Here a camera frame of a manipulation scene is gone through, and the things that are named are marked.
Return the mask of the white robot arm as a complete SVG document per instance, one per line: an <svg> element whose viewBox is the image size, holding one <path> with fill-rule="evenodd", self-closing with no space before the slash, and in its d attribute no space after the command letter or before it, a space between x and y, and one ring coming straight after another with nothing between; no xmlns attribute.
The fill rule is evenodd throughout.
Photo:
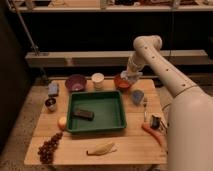
<svg viewBox="0 0 213 171"><path fill-rule="evenodd" d="M161 54L160 36L139 36L127 64L127 79L148 64L173 96L167 128L168 171L213 171L213 97Z"/></svg>

